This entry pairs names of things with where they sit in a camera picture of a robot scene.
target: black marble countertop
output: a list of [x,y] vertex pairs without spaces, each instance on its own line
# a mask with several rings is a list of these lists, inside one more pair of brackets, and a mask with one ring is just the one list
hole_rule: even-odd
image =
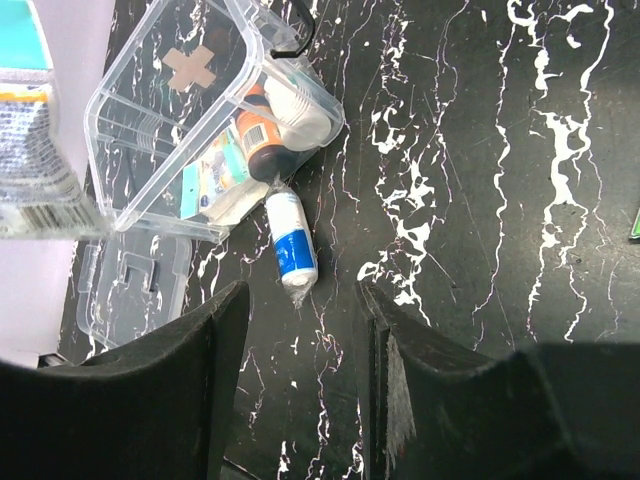
[[[110,59],[145,10],[116,3]],[[259,478],[362,470],[358,279],[492,357],[535,342],[640,340],[640,246],[627,239],[640,207],[637,2],[311,7],[309,56],[347,116],[292,182],[320,280],[294,310],[260,207],[223,245],[196,242],[184,306],[236,279],[251,287],[227,456]],[[75,327],[74,278],[60,351],[81,361],[96,347]]]

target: blue label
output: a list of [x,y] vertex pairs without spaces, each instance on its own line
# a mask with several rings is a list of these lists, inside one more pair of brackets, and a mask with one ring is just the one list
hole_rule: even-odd
[[304,230],[295,230],[283,236],[276,242],[275,249],[280,275],[301,268],[315,268],[311,246]]

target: gauze package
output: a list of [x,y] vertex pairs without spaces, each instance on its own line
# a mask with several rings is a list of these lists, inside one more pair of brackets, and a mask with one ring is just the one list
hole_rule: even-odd
[[106,225],[56,144],[54,70],[28,0],[0,0],[0,238],[92,238]]

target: plastic wrapper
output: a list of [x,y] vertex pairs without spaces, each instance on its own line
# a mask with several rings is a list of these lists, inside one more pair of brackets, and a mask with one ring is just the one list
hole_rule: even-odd
[[280,278],[296,308],[318,281],[318,262],[300,198],[276,182],[265,201]]
[[106,233],[57,145],[55,75],[31,2],[0,0],[0,237]]

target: transparent plastic container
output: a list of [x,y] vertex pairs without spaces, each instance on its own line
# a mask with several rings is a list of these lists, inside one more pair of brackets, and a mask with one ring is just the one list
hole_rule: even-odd
[[178,318],[191,241],[130,230],[87,245],[78,281],[80,330],[119,347]]
[[[187,217],[184,172],[207,155],[221,134],[237,132],[243,112],[276,124],[294,149],[283,176],[338,135],[344,125],[342,106],[326,92],[306,57],[274,60],[270,55],[273,48],[297,47],[295,30],[254,0],[152,4],[85,117],[97,202],[116,231],[136,226],[224,240],[263,200],[269,181],[253,174],[236,179],[214,197],[201,199],[206,214]],[[249,100],[256,85],[268,87],[265,98],[276,108]],[[297,109],[293,113],[283,107],[288,102]],[[244,138],[237,141],[245,146]],[[253,157],[247,157],[250,163]],[[217,182],[223,172],[209,168],[207,178]]]

